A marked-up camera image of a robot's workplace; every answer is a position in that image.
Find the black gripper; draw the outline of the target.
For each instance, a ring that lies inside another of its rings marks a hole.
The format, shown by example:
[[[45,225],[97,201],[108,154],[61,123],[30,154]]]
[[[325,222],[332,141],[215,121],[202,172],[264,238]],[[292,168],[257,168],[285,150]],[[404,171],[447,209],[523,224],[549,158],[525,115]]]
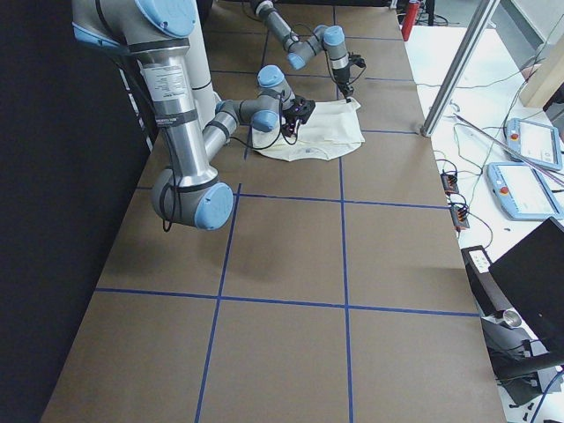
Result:
[[[297,142],[301,124],[305,124],[315,110],[315,101],[292,99],[284,109],[283,139],[286,142]]]
[[[354,94],[354,88],[350,84],[351,72],[350,67],[346,65],[343,68],[333,69],[333,78],[338,90],[344,96],[345,102],[350,103]]]

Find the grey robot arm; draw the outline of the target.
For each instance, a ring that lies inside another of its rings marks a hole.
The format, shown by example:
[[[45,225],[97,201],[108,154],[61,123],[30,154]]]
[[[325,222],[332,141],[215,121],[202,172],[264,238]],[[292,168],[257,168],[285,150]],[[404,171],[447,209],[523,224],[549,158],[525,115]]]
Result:
[[[142,67],[169,155],[152,187],[152,206],[163,228],[222,227],[234,198],[219,180],[213,157],[241,124],[294,135],[315,103],[295,94],[275,65],[259,71],[256,98],[217,100],[194,1],[75,1],[72,13],[78,41],[132,56]]]
[[[365,69],[366,63],[361,55],[355,55],[348,50],[341,26],[319,25],[315,29],[309,29],[310,36],[302,41],[280,15],[273,1],[249,3],[255,16],[280,42],[293,69],[303,69],[314,57],[324,53],[331,80],[345,101],[351,101],[354,93],[351,68],[358,66]]]

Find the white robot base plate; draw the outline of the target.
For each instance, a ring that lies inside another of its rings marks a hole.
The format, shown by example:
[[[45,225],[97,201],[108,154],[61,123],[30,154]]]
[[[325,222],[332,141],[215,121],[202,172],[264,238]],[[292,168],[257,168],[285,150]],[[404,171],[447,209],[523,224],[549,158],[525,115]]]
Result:
[[[189,73],[190,86],[198,104],[202,108],[214,112],[217,97],[212,85],[202,27],[198,16],[194,29],[189,35],[189,51],[186,56],[186,66]]]

